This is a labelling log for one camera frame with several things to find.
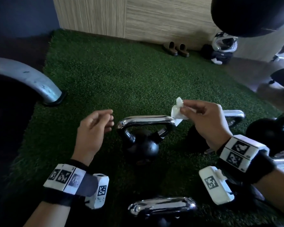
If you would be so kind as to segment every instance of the brown slipper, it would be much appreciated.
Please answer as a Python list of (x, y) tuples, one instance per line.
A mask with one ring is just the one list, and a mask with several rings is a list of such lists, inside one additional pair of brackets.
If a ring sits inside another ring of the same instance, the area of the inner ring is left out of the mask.
[(178, 44), (176, 46), (176, 50), (178, 50), (182, 57), (189, 57), (189, 52), (187, 52), (185, 44)]
[(178, 52), (175, 50), (175, 43), (174, 42), (166, 42), (163, 44), (163, 49), (167, 51), (169, 54), (173, 56), (177, 56)]

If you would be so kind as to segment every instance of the black punching bag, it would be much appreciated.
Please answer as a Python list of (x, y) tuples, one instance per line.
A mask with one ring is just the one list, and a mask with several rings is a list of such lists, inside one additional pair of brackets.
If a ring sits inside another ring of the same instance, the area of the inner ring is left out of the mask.
[(284, 25), (284, 0), (212, 0), (211, 16), (232, 36), (262, 36)]

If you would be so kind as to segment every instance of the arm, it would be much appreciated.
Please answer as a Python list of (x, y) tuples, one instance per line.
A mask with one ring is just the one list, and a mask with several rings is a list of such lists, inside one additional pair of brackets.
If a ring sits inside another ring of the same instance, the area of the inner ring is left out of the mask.
[[(112, 110), (94, 111), (81, 121), (77, 132), (74, 160), (89, 165), (99, 151), (104, 134), (114, 125)], [(41, 202), (24, 227), (63, 227), (70, 207)]]
[(275, 207), (284, 213), (284, 170), (276, 168), (254, 186)]
[[(195, 123), (198, 133), (205, 138), (211, 149), (217, 151), (233, 136), (220, 105), (200, 100), (184, 100), (183, 104), (181, 113)], [(254, 186), (268, 201), (284, 212), (284, 170), (274, 169)]]

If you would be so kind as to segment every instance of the wooden panel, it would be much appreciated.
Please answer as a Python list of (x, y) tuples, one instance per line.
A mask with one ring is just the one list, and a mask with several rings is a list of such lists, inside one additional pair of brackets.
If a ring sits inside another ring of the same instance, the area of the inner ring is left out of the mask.
[(163, 43), (173, 40), (201, 49), (220, 31), (211, 0), (127, 0), (125, 38)]
[(235, 57), (269, 62), (284, 45), (284, 26), (278, 31), (255, 38), (239, 38)]
[(125, 36), (126, 0), (53, 0), (60, 27), (93, 34)]

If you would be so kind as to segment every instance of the green carpet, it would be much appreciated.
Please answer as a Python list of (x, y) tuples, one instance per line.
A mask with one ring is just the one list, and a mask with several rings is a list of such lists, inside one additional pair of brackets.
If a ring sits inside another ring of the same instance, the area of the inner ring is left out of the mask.
[[(23, 224), (32, 213), (41, 199), (36, 191), (56, 164), (71, 156), (79, 122), (94, 110), (111, 108), (118, 122), (133, 115), (169, 115), (178, 96), (201, 99), (246, 113), (234, 133), (244, 133), (256, 119), (280, 113), (198, 53), (191, 52), (189, 58), (173, 57), (157, 45), (58, 30), (44, 72), (68, 96), (59, 107), (39, 103), (35, 107), (6, 189), (4, 210), (13, 223)], [(179, 145), (190, 126), (182, 122), (160, 144), (155, 163), (138, 171), (124, 161), (117, 132), (106, 135), (91, 164), (91, 172), (110, 177), (105, 206), (95, 211), (105, 217), (103, 226), (118, 226), (132, 198), (153, 190), (164, 196), (192, 197), (199, 205), (196, 215), (216, 224), (272, 221), (271, 215), (261, 211), (235, 211), (213, 204), (198, 171), (213, 165), (215, 156), (194, 154), (193, 143), (189, 151)]]

